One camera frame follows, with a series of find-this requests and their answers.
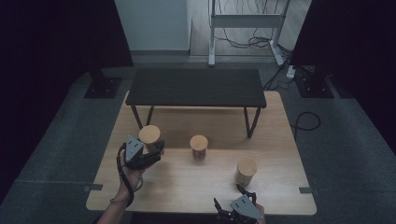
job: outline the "gray floor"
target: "gray floor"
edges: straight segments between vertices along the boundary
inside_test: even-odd
[[[84,75],[70,88],[34,154],[0,207],[0,223],[90,223],[100,215],[89,211],[85,190],[96,175],[125,92],[139,67],[207,68],[206,58],[163,57],[166,63],[134,58],[135,67],[109,68],[123,77],[115,99],[84,99],[91,83]],[[258,68],[262,83],[275,73],[275,63],[230,63],[217,68]],[[285,79],[282,71],[279,79]],[[267,223],[395,223],[396,157],[355,99],[301,98],[295,83],[279,89],[290,123],[311,111],[321,126],[299,131],[297,146],[318,212],[310,217],[267,216]],[[300,126],[312,127],[312,117]],[[128,223],[131,213],[125,216]]]

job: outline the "black curtain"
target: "black curtain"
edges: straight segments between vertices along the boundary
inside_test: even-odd
[[[396,153],[396,8],[387,0],[312,0],[290,60],[324,63]]]
[[[70,85],[95,68],[132,66],[113,0],[0,3],[1,200]]]

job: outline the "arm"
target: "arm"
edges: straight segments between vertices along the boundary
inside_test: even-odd
[[[145,171],[134,171],[127,167],[122,167],[122,171],[125,173],[126,177],[133,188],[133,191],[136,191],[137,184],[140,181],[142,174]],[[116,196],[110,201],[106,211],[102,214],[97,223],[99,224],[118,224],[120,223],[123,214],[125,213],[125,209],[127,207],[127,203],[129,200],[129,191],[120,178],[120,188]]]
[[[259,212],[262,214],[263,217],[265,217],[264,213],[264,207],[261,204],[256,203],[256,208],[259,210]],[[265,224],[265,219],[264,220],[257,220],[258,224]]]

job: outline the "wooden cylinder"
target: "wooden cylinder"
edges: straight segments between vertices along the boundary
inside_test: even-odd
[[[161,138],[161,131],[157,126],[148,125],[143,127],[139,132],[139,139],[144,143],[148,152],[161,150],[163,154],[163,139]]]
[[[242,158],[241,160],[239,160],[238,166],[236,168],[235,181],[245,187],[250,184],[250,181],[256,174],[256,172],[256,162],[249,158]]]
[[[203,135],[195,135],[190,140],[192,156],[195,160],[202,161],[206,158],[208,141]]]

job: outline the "wooden table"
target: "wooden table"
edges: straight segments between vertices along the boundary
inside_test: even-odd
[[[266,214],[314,215],[313,195],[299,190],[309,185],[280,95],[267,91],[265,96],[268,105],[250,139],[243,129],[242,108],[158,106],[151,124],[162,131],[165,154],[144,173],[144,186],[127,210],[217,213],[214,197],[224,209],[230,209],[229,203],[241,195],[233,180],[236,164],[249,157],[258,171],[247,190],[257,193]],[[144,115],[149,112],[149,106],[137,109]],[[255,114],[254,109],[247,112]],[[103,188],[91,191],[87,208],[106,209],[120,183],[117,151],[128,134],[137,136],[139,130],[130,107],[122,105],[94,181]],[[189,146],[196,134],[209,141],[206,159],[201,162],[192,158]]]

